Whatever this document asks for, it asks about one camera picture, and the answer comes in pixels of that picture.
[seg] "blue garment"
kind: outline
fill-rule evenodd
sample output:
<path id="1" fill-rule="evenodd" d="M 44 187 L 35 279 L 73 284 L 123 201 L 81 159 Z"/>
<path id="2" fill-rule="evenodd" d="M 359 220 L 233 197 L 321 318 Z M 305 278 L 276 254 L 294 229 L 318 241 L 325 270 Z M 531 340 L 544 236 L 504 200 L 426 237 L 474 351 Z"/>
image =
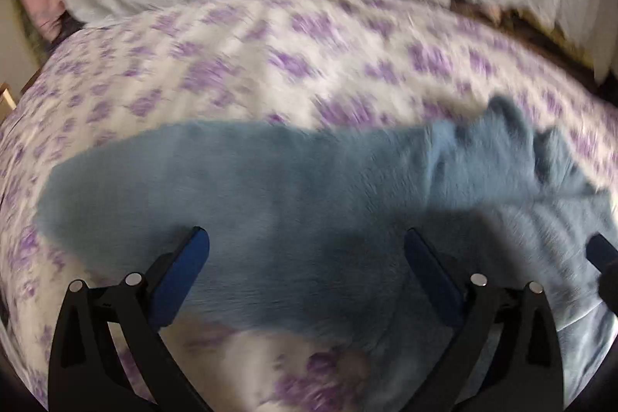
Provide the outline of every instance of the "blue garment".
<path id="1" fill-rule="evenodd" d="M 413 226 L 470 272 L 545 286 L 568 401 L 613 339 L 584 255 L 593 233 L 617 242 L 610 197 L 586 181 L 557 131 L 535 133 L 503 98 L 469 125 L 163 126 L 55 167 L 36 223 L 117 280 L 203 227 L 211 255 L 184 309 L 367 351 L 366 410 L 398 410 L 452 335 L 406 264 Z"/>

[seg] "blanket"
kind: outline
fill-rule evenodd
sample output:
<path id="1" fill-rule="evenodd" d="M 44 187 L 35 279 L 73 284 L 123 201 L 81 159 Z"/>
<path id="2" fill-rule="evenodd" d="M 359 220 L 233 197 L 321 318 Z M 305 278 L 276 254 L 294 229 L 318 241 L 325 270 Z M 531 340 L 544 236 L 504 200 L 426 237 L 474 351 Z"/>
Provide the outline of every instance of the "blanket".
<path id="1" fill-rule="evenodd" d="M 112 280 L 146 269 L 200 225 L 211 256 L 183 308 L 364 350 L 366 410 L 398 410 L 452 336 L 406 264 L 409 227 L 490 281 L 542 282 L 566 387 L 602 350 L 590 328 L 612 325 L 583 251 L 596 232 L 616 242 L 609 195 L 556 130 L 535 132 L 504 98 L 467 125 L 163 126 L 56 166 L 36 225 Z"/>

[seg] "folded cloth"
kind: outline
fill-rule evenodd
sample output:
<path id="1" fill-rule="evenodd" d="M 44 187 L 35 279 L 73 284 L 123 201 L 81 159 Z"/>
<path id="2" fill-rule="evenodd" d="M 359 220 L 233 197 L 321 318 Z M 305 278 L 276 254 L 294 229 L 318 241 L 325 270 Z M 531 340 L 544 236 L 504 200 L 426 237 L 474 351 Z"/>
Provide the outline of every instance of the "folded cloth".
<path id="1" fill-rule="evenodd" d="M 164 126 L 56 166 L 36 224 L 117 280 L 200 225 L 211 256 L 184 309 L 365 350 L 366 410 L 398 410 L 452 335 L 404 258 L 412 226 L 490 281 L 545 286 L 567 397 L 579 384 L 572 376 L 594 372 L 614 337 L 583 252 L 595 232 L 616 242 L 610 197 L 586 181 L 556 130 L 534 132 L 504 98 L 468 125 Z"/>

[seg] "blue towel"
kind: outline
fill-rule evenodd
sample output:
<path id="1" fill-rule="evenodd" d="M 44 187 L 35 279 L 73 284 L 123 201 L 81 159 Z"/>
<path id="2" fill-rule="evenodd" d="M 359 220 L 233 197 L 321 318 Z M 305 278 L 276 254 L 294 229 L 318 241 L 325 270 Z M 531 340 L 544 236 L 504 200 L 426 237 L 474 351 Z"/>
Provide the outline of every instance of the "blue towel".
<path id="1" fill-rule="evenodd" d="M 163 126 L 56 166 L 36 222 L 117 280 L 203 227 L 211 256 L 184 309 L 365 350 L 366 410 L 398 410 L 452 335 L 406 264 L 413 226 L 470 272 L 506 287 L 545 286 L 567 402 L 614 333 L 584 255 L 593 233 L 617 242 L 609 194 L 586 181 L 557 131 L 536 133 L 504 98 L 466 125 Z"/>

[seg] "blue cloth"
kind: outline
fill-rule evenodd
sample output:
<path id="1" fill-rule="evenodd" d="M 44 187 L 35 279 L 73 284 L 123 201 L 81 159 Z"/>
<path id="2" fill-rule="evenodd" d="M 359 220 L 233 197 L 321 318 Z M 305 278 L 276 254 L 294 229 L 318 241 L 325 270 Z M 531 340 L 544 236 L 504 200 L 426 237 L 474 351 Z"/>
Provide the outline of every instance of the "blue cloth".
<path id="1" fill-rule="evenodd" d="M 545 286 L 567 401 L 614 334 L 584 254 L 593 233 L 617 242 L 609 194 L 586 181 L 557 131 L 534 132 L 503 98 L 468 125 L 163 126 L 55 167 L 36 223 L 114 279 L 203 227 L 211 255 L 184 308 L 367 351 L 366 410 L 398 410 L 452 335 L 406 264 L 413 226 L 470 272 Z"/>

